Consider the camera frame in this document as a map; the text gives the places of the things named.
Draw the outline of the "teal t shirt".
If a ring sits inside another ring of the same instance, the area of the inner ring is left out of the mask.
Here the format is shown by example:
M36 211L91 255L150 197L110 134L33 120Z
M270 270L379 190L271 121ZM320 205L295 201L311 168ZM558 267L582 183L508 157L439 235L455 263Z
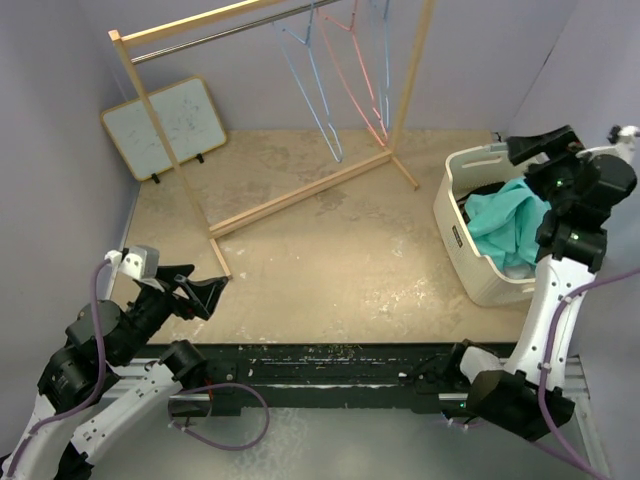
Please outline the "teal t shirt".
M532 192L523 177L507 181L495 193L471 194L464 209L478 252L490 257L500 271L522 264L535 268L536 233L550 205Z

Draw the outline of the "white t shirt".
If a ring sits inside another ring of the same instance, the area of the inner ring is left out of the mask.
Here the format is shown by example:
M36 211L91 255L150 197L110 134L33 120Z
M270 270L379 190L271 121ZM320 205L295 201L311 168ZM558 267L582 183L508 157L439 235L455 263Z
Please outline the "white t shirt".
M529 264L506 266L503 273L511 280L525 280L535 276L535 270Z

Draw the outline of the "blue hanger of teal shirt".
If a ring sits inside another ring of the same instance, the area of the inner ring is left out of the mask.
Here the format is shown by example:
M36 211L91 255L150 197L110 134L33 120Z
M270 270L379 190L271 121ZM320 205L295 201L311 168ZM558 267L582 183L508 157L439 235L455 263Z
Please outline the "blue hanger of teal shirt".
M302 30L292 29L284 20L274 21L272 27L277 44L315 126L333 160L341 163L344 159L343 145L334 125L322 75L315 58L316 2L310 1L303 13L306 15L306 23Z

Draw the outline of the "blue hanger of white shirt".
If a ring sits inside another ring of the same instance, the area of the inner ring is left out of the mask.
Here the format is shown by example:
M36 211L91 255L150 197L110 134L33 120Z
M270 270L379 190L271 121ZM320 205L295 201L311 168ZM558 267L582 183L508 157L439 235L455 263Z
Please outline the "blue hanger of white shirt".
M378 113L385 134L388 134L391 127L390 4L390 0L368 1Z

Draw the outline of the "pink hanger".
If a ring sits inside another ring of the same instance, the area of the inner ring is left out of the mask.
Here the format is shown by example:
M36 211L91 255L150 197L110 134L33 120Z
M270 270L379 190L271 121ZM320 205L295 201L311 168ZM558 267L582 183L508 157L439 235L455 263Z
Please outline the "pink hanger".
M368 1L351 1L344 12L318 8L316 20L318 33L347 99L375 142L385 147L391 127L385 134L378 113Z

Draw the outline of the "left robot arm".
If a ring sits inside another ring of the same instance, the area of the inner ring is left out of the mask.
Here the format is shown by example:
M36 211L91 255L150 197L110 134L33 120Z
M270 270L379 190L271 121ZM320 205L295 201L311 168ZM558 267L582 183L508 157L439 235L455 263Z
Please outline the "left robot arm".
M65 331L37 383L31 418L4 457L4 479L87 479L108 444L148 405L206 384L206 360L187 340L173 342L142 381L97 416L89 414L172 316L208 320L229 279L192 281L192 264L159 266L136 279L138 294L125 307L90 298Z

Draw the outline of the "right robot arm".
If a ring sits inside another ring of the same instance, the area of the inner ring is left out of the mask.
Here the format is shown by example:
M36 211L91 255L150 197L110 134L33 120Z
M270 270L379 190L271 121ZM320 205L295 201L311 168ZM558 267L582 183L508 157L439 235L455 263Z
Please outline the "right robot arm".
M634 191L632 165L639 130L614 126L604 146L587 148L564 126L461 150L445 161L434 215L447 252L468 294L480 305L530 299L513 352L500 359L466 340L416 367L419 392L434 385L466 391L463 414L525 440L555 432L575 405L564 394L569 344L582 302L597 284L606 249L605 222ZM550 208L533 230L534 270L514 280L499 272L471 234L472 204L521 179Z

